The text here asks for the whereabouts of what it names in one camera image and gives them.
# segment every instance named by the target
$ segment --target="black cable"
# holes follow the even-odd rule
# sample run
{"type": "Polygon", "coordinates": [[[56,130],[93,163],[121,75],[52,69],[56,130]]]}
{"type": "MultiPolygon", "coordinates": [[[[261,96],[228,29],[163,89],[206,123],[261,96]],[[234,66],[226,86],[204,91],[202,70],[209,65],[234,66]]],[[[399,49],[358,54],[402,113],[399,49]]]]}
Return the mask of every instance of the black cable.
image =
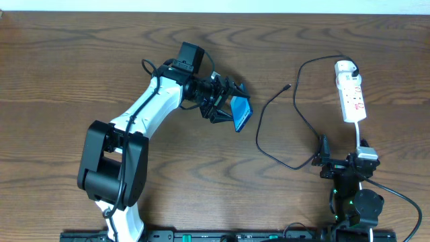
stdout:
{"type": "Polygon", "coordinates": [[[368,183],[370,183],[370,184],[372,184],[372,185],[374,185],[374,186],[376,186],[376,187],[378,187],[378,188],[381,188],[381,189],[383,189],[383,190],[386,190],[387,192],[391,192],[392,194],[394,194],[394,195],[398,196],[399,198],[402,198],[402,199],[406,200],[407,202],[409,202],[410,204],[412,204],[412,205],[417,209],[417,212],[418,212],[418,221],[417,221],[417,223],[416,223],[416,225],[415,225],[414,229],[411,231],[411,233],[408,235],[408,237],[406,237],[406,239],[404,239],[404,241],[403,241],[403,242],[407,242],[407,241],[411,240],[411,239],[412,239],[412,237],[414,236],[414,234],[418,231],[419,226],[421,225],[421,221],[422,221],[422,219],[423,219],[423,213],[421,212],[421,208],[418,206],[418,204],[417,204],[416,202],[414,202],[413,200],[411,200],[410,198],[406,197],[405,195],[403,195],[403,194],[401,194],[401,193],[399,193],[399,192],[396,192],[396,191],[394,191],[393,189],[387,188],[386,186],[383,186],[383,185],[379,184],[379,183],[378,183],[378,182],[376,182],[376,181],[372,181],[372,180],[370,180],[369,178],[367,178],[366,176],[364,176],[363,174],[361,174],[361,173],[360,173],[360,172],[355,168],[355,162],[354,162],[354,161],[352,161],[352,162],[351,162],[350,166],[351,166],[351,167],[352,167],[352,169],[354,170],[355,174],[357,174],[357,175],[358,175],[358,177],[360,177],[361,179],[363,179],[363,180],[367,181],[368,183]]]}
{"type": "Polygon", "coordinates": [[[109,223],[110,223],[110,227],[114,231],[115,242],[118,242],[118,232],[116,230],[116,227],[114,225],[114,220],[112,219],[112,217],[109,218],[109,223]]]}
{"type": "Polygon", "coordinates": [[[122,162],[121,162],[120,187],[118,188],[118,196],[116,198],[114,207],[111,210],[106,209],[103,211],[103,217],[105,219],[109,219],[109,220],[114,215],[115,211],[118,209],[118,206],[120,204],[120,201],[122,199],[122,195],[124,193],[125,186],[126,186],[126,184],[125,184],[126,154],[127,154],[127,148],[128,148],[128,135],[130,132],[131,125],[134,123],[134,119],[136,119],[136,116],[138,115],[138,113],[145,107],[145,105],[147,105],[147,103],[149,103],[149,101],[159,92],[159,89],[160,89],[161,80],[160,80],[160,75],[159,75],[159,72],[157,71],[157,68],[149,60],[143,59],[142,60],[142,67],[147,73],[150,73],[152,75],[152,73],[145,67],[145,62],[148,63],[154,69],[153,72],[155,73],[155,77],[157,78],[157,86],[155,87],[155,89],[151,93],[151,95],[143,102],[142,105],[139,106],[139,108],[136,111],[134,111],[133,115],[131,115],[130,119],[128,120],[126,130],[124,132],[124,141],[122,143],[122,162]]]}
{"type": "Polygon", "coordinates": [[[188,108],[184,108],[182,105],[179,105],[179,107],[180,107],[182,110],[193,110],[194,108],[199,108],[200,106],[202,106],[202,104],[196,104],[196,105],[191,106],[191,107],[188,107],[188,108]]]}
{"type": "Polygon", "coordinates": [[[287,233],[288,229],[289,229],[292,225],[302,225],[302,226],[306,229],[306,231],[308,231],[309,235],[310,235],[312,238],[315,236],[315,234],[314,234],[314,233],[311,233],[311,232],[310,232],[310,230],[308,229],[308,227],[306,227],[304,224],[299,223],[299,222],[294,222],[294,223],[290,223],[290,225],[288,225],[288,226],[284,229],[284,231],[283,231],[283,233],[282,233],[282,237],[283,237],[283,238],[286,238],[286,237],[287,237],[287,234],[286,234],[286,233],[287,233]]]}
{"type": "Polygon", "coordinates": [[[307,163],[309,163],[311,160],[313,160],[317,155],[318,155],[318,153],[319,153],[319,149],[318,149],[318,151],[315,153],[315,154],[313,154],[311,157],[309,157],[309,159],[307,160],[307,161],[305,161],[303,164],[301,164],[301,165],[299,165],[299,166],[297,166],[297,167],[291,167],[291,166],[289,166],[289,165],[287,165],[287,164],[285,164],[284,162],[282,162],[282,161],[280,161],[279,159],[276,159],[275,157],[273,157],[273,156],[271,156],[271,155],[269,155],[269,154],[267,154],[265,151],[263,151],[261,148],[260,148],[260,146],[258,145],[258,134],[259,134],[259,132],[260,132],[260,126],[261,126],[261,121],[262,121],[262,119],[263,119],[263,114],[264,114],[264,111],[265,111],[265,109],[266,109],[266,107],[267,107],[267,105],[269,105],[270,104],[270,102],[272,102],[277,96],[279,96],[281,93],[283,93],[284,91],[286,91],[286,90],[288,90],[289,88],[291,87],[291,84],[288,84],[288,85],[286,85],[284,88],[282,88],[282,90],[280,91],[280,92],[278,92],[273,98],[271,98],[265,105],[264,105],[264,107],[263,107],[263,109],[262,109],[262,111],[261,111],[261,115],[260,115],[260,121],[259,121],[259,123],[258,123],[258,127],[257,127],[257,134],[255,135],[255,144],[257,145],[257,148],[258,148],[258,150],[260,151],[260,152],[262,152],[264,155],[266,155],[267,157],[269,157],[269,158],[271,158],[271,159],[273,159],[273,160],[275,160],[275,161],[277,161],[279,164],[281,164],[281,165],[283,165],[284,167],[287,167],[288,169],[292,169],[292,170],[298,170],[298,169],[301,169],[302,167],[304,167],[307,163]]]}

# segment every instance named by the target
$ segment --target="white wall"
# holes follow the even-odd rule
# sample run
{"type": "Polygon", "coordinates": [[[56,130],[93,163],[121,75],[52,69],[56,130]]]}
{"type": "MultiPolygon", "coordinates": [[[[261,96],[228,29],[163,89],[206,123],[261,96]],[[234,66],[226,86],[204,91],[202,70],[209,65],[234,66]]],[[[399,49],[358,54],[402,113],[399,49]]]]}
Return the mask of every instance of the white wall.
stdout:
{"type": "Polygon", "coordinates": [[[4,11],[430,14],[430,0],[0,0],[4,11]]]}

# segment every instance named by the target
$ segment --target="wood grain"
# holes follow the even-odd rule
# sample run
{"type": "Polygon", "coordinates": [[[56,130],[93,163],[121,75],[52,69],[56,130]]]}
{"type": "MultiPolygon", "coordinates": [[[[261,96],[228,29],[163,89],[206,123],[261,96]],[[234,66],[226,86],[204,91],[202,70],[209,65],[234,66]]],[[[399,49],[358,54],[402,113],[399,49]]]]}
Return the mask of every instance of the wood grain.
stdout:
{"type": "MultiPolygon", "coordinates": [[[[381,156],[374,180],[423,209],[413,241],[430,237],[430,17],[190,13],[5,13],[0,20],[0,241],[58,241],[67,230],[99,230],[101,212],[77,188],[85,132],[110,121],[146,89],[142,58],[160,65],[183,41],[210,51],[216,69],[246,83],[254,117],[237,134],[197,111],[175,110],[150,142],[139,200],[150,225],[176,229],[283,229],[331,223],[331,181],[319,169],[290,171],[255,147],[262,104],[308,59],[343,53],[363,76],[368,118],[361,135],[381,156]]],[[[302,72],[298,105],[328,134],[336,157],[354,146],[333,85],[335,60],[302,72]]],[[[201,70],[210,69],[205,61],[201,70]]],[[[292,107],[292,91],[266,111],[261,146],[299,164],[313,134],[292,107]]],[[[403,240],[417,213],[385,198],[378,228],[403,240]]]]}

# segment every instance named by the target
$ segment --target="power outlet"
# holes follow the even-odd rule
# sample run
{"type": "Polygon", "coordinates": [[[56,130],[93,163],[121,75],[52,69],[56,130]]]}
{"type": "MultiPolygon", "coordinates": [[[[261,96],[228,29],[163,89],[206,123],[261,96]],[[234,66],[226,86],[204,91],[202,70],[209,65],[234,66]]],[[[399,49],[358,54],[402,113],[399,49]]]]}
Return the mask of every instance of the power outlet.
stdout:
{"type": "Polygon", "coordinates": [[[366,118],[363,93],[361,92],[361,76],[352,76],[356,66],[348,60],[336,63],[336,86],[339,89],[343,121],[359,122],[366,118]]]}

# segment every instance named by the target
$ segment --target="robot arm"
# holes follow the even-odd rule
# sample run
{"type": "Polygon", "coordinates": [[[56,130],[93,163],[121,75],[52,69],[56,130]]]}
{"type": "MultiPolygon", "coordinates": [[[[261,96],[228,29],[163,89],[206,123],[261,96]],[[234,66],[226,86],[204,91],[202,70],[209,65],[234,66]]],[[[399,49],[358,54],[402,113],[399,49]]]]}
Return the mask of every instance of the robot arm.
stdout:
{"type": "MultiPolygon", "coordinates": [[[[125,131],[127,122],[130,116],[148,99],[155,91],[157,86],[157,78],[153,77],[150,81],[148,89],[140,96],[140,98],[121,116],[114,118],[110,123],[118,130],[125,131]]],[[[166,118],[167,114],[178,108],[182,101],[182,86],[176,81],[161,77],[160,89],[158,95],[155,95],[152,100],[143,107],[134,119],[134,124],[131,126],[130,133],[139,132],[148,139],[154,134],[160,123],[166,118]]],[[[115,148],[115,152],[122,153],[122,148],[115,148]]],[[[114,205],[103,200],[95,202],[101,209],[105,211],[111,210],[114,205]]],[[[139,217],[137,203],[132,206],[127,206],[124,211],[117,210],[112,216],[112,222],[106,219],[108,226],[108,237],[114,240],[114,231],[118,233],[119,241],[138,241],[144,230],[144,223],[139,217]]]]}
{"type": "MultiPolygon", "coordinates": [[[[95,121],[87,131],[78,187],[85,190],[102,211],[114,210],[114,204],[118,206],[112,217],[106,219],[108,237],[114,241],[138,241],[142,235],[144,223],[136,202],[146,181],[148,142],[164,118],[186,99],[196,103],[202,117],[211,123],[233,121],[235,110],[232,109],[232,114],[222,110],[229,96],[248,102],[246,91],[229,77],[223,79],[215,72],[205,79],[194,76],[204,53],[200,47],[184,42],[178,59],[168,60],[158,68],[160,84],[156,95],[153,93],[157,90],[158,77],[152,74],[148,89],[127,111],[109,124],[95,121]],[[152,99],[135,114],[152,95],[152,99]],[[126,134],[129,120],[133,123],[126,134]],[[123,147],[125,135],[128,135],[127,147],[123,147]],[[104,152],[114,151],[126,152],[125,165],[104,157],[104,152]],[[121,183],[125,184],[123,189],[120,189],[121,183]]],[[[244,118],[235,117],[235,120],[242,120],[241,126],[244,125],[244,118]]]]}

